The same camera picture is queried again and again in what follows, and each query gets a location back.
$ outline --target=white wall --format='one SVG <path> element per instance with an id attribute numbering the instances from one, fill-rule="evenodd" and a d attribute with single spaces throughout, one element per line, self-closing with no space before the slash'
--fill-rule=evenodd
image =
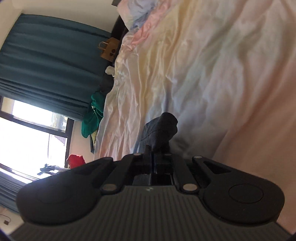
<path id="1" fill-rule="evenodd" d="M 26 14 L 68 19 L 111 32 L 118 17 L 112 0 L 12 0 Z"/>
<path id="2" fill-rule="evenodd" d="M 75 121 L 73 126 L 70 155 L 83 156 L 86 163 L 94 160 L 94 155 L 91 153 L 90 140 L 81 135 L 81 121 Z"/>
<path id="3" fill-rule="evenodd" d="M 0 2 L 0 49 L 20 13 L 21 10 L 14 8 L 11 0 Z"/>
<path id="4" fill-rule="evenodd" d="M 9 225 L 6 225 L 3 222 L 9 219 L 0 215 L 0 229 L 6 234 L 12 233 L 14 230 L 16 230 L 19 226 L 21 226 L 24 223 L 20 215 L 10 212 L 9 210 L 3 207 L 0 207 L 0 214 L 3 214 L 11 218 L 11 222 L 9 223 Z"/>

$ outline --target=curtain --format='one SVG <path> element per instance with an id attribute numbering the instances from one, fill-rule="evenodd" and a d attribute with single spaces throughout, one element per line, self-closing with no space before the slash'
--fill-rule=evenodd
<path id="1" fill-rule="evenodd" d="M 25 185 L 26 183 L 16 180 L 8 174 L 0 171 L 0 206 L 18 213 L 19 211 L 15 201 L 17 193 Z"/>
<path id="2" fill-rule="evenodd" d="M 0 50 L 0 95 L 82 120 L 108 61 L 110 33 L 60 18 L 21 15 Z"/>

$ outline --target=window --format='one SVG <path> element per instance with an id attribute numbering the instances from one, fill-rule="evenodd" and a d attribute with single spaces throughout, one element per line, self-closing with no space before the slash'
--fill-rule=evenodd
<path id="1" fill-rule="evenodd" d="M 74 121 L 20 101 L 1 97 L 0 163 L 26 175 L 45 164 L 65 166 Z"/>

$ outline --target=power cord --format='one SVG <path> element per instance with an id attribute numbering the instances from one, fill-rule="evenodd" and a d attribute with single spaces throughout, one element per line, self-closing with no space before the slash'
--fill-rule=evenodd
<path id="1" fill-rule="evenodd" d="M 8 225 L 8 224 L 11 222 L 11 218 L 10 218 L 10 217 L 5 216 L 5 215 L 3 215 L 3 214 L 0 214 L 0 216 L 4 216 L 4 217 L 9 218 L 9 221 L 5 220 L 5 221 L 4 221 L 4 224 Z"/>

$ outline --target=ribbed gray surface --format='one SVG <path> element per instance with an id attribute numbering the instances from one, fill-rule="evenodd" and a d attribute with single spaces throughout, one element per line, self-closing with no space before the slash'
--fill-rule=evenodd
<path id="1" fill-rule="evenodd" d="M 239 227 L 210 215 L 196 196 L 174 186 L 128 186 L 104 196 L 95 209 L 74 223 L 46 227 L 25 223 L 12 237 L 16 241 L 284 241 L 281 227 L 269 223 Z"/>

